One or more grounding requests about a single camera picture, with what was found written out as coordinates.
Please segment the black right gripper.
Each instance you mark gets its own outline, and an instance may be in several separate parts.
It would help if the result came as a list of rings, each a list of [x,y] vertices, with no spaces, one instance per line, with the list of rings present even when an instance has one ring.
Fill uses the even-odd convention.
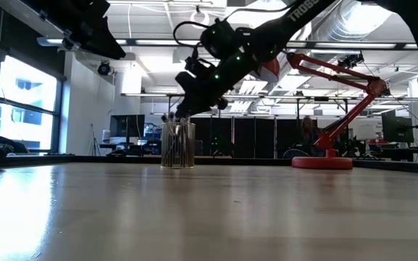
[[[211,75],[197,86],[197,95],[186,93],[177,106],[176,117],[190,117],[211,111],[218,100],[237,82],[252,71],[260,69],[260,62],[240,47],[211,47],[219,59]]]

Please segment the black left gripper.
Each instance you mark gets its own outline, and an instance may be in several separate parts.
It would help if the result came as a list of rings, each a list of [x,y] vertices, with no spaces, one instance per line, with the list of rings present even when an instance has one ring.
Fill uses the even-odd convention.
[[[108,29],[107,0],[54,0],[58,11],[57,26],[63,33],[66,49],[82,48],[110,59],[126,55]]]

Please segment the lit computer screen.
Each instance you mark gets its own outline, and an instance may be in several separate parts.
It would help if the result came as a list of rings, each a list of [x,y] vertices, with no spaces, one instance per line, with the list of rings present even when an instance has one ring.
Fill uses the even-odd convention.
[[[144,124],[144,138],[147,140],[159,139],[157,126],[154,123]]]

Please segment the black computer monitor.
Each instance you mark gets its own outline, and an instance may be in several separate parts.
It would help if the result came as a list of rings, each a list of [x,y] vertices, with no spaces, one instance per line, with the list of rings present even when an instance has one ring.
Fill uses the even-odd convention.
[[[112,115],[110,117],[110,135],[112,137],[144,136],[145,115]]]
[[[382,132],[386,142],[410,144],[414,142],[412,121],[407,117],[396,116],[395,112],[382,114]]]

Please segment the dark office desk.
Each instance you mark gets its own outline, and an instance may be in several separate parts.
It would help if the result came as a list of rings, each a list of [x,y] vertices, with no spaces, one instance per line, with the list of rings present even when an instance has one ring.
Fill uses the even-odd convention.
[[[408,149],[382,149],[380,158],[391,159],[392,161],[413,162],[413,156],[418,155],[418,148]]]
[[[100,144],[100,149],[111,149],[108,157],[144,157],[145,155],[161,155],[160,143],[147,142],[145,145],[136,144]]]

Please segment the large window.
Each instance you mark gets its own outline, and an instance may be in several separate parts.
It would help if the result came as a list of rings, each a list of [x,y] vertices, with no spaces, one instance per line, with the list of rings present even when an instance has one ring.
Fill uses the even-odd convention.
[[[11,56],[0,62],[0,137],[34,152],[57,148],[62,82]]]

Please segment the office chair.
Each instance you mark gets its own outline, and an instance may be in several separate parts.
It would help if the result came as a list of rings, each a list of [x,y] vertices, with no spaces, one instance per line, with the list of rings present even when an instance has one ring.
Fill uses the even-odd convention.
[[[312,157],[315,156],[313,150],[306,150],[306,149],[288,149],[283,155],[282,159],[284,160],[292,160],[294,157]]]

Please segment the person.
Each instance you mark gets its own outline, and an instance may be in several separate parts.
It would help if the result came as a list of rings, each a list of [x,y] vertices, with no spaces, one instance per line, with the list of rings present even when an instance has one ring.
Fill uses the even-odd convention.
[[[316,126],[316,123],[309,116],[304,117],[301,122],[303,147],[312,150],[316,140],[319,138],[319,134],[320,129]]]

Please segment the red desk lamp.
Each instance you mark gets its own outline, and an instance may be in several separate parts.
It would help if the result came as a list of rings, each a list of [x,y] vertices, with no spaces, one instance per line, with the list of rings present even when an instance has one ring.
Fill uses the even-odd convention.
[[[326,78],[330,81],[343,83],[348,86],[359,88],[366,93],[366,97],[362,99],[355,107],[346,113],[344,117],[328,125],[319,134],[319,138],[314,143],[314,146],[318,149],[322,149],[325,152],[323,157],[293,157],[291,163],[293,167],[304,169],[317,169],[317,170],[350,170],[353,168],[353,160],[349,157],[339,157],[337,151],[333,148],[333,141],[348,127],[351,123],[366,107],[373,102],[378,96],[385,94],[388,95],[389,89],[384,80],[373,75],[365,75],[354,70],[346,69],[338,65],[333,65],[328,62],[321,61],[312,57],[308,57],[304,54],[295,54],[292,52],[287,53],[287,60],[291,64],[292,68],[304,71],[315,76]],[[360,84],[346,78],[342,78],[339,75],[331,75],[325,72],[311,69],[309,67],[302,66],[301,62],[306,61],[311,64],[320,65],[322,67],[329,68],[336,73],[344,73],[352,75],[360,80],[365,80],[366,84]]]

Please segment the black ceiling device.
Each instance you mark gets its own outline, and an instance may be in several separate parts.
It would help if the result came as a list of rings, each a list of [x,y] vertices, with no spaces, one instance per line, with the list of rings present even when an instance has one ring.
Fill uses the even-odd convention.
[[[364,56],[360,52],[358,54],[347,54],[344,57],[339,58],[337,65],[350,70],[362,62],[364,62]]]

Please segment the black aluminium table frame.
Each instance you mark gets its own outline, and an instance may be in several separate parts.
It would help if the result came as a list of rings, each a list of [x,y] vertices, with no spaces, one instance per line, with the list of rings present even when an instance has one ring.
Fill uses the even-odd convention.
[[[83,163],[127,163],[127,164],[160,164],[158,157],[88,157],[73,155],[49,155],[49,156],[11,156],[0,157],[0,168],[25,167],[34,165],[53,165],[71,162]],[[233,159],[233,158],[204,158],[195,159],[197,165],[245,165],[245,166],[290,166],[288,159]],[[418,163],[414,162],[390,162],[375,160],[353,161],[355,167],[368,169],[401,171],[418,173]]]

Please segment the silver ventilation duct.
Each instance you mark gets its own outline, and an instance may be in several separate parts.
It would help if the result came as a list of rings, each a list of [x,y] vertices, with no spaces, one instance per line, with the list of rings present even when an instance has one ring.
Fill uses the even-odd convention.
[[[393,13],[374,2],[340,0],[312,30],[309,41],[360,41]]]

